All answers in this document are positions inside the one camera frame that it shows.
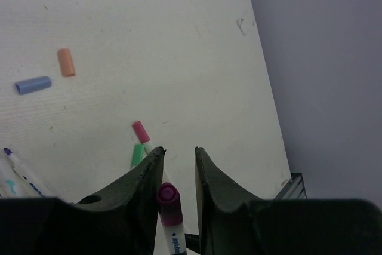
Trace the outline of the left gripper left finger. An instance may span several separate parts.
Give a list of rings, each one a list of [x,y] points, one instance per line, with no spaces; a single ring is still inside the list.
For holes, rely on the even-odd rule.
[[[76,204],[1,200],[1,254],[153,254],[165,150]]]

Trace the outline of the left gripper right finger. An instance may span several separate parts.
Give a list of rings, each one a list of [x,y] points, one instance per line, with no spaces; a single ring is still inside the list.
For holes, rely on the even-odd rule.
[[[262,200],[195,148],[198,254],[380,254],[381,210],[359,199]]]

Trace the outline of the magenta marker pen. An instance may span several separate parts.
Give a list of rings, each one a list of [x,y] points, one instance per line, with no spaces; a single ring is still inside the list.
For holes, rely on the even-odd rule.
[[[156,200],[169,253],[187,254],[179,191],[165,182],[159,188]]]

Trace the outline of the light green marker pen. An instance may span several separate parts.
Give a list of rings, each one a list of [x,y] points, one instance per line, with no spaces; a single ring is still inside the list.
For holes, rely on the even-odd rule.
[[[131,160],[131,169],[136,168],[142,162],[145,153],[146,151],[143,144],[140,143],[134,146],[133,157]]]

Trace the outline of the pink marker pen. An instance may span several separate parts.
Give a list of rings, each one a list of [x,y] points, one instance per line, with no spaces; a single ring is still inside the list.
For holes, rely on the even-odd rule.
[[[152,142],[149,134],[147,133],[141,121],[135,121],[132,124],[132,128],[136,136],[138,137],[140,143],[144,146],[146,153],[151,153],[151,151],[153,150]]]

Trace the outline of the dark purple marker pen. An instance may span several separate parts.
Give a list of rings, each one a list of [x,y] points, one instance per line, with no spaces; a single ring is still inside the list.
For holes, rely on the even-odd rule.
[[[58,193],[40,176],[25,160],[17,156],[11,149],[4,148],[13,170],[40,197],[57,197]]]

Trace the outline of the light blue marker pen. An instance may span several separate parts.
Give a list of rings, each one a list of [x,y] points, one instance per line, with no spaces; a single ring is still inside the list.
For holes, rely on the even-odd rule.
[[[26,196],[15,172],[5,158],[1,158],[1,186],[9,197],[21,198]]]

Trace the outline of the peach pen cap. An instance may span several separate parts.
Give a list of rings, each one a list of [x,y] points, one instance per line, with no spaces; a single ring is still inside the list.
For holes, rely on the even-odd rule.
[[[68,48],[60,49],[57,55],[62,75],[64,77],[75,76],[75,67],[70,50]]]

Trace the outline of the light blue pen cap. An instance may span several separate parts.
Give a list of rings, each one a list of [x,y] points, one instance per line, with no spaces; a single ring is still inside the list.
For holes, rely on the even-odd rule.
[[[26,79],[14,83],[19,95],[34,93],[52,86],[52,81],[48,76]]]

